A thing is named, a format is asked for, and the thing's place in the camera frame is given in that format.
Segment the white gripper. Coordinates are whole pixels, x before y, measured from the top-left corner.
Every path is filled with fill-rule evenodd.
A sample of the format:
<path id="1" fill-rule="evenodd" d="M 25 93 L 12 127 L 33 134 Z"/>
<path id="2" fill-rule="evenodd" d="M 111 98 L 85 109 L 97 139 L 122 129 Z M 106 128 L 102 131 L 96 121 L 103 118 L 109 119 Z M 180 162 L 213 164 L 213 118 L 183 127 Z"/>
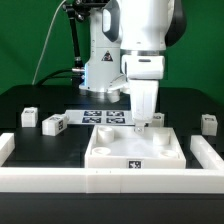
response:
<path id="1" fill-rule="evenodd" d="M 132 120 L 137 133 L 143 134 L 144 126 L 152 122 L 164 67 L 163 56 L 122 56 L 121 70 L 129 84 Z"/>

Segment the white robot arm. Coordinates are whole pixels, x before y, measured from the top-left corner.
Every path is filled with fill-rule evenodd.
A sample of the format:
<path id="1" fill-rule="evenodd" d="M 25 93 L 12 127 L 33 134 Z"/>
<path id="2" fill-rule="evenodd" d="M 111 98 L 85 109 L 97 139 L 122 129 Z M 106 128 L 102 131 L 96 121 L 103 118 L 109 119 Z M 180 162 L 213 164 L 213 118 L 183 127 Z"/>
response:
<path id="1" fill-rule="evenodd" d="M 130 95 L 134 130 L 152 122 L 166 48 L 183 35 L 182 0 L 80 0 L 90 18 L 91 53 L 80 90 L 112 102 Z"/>

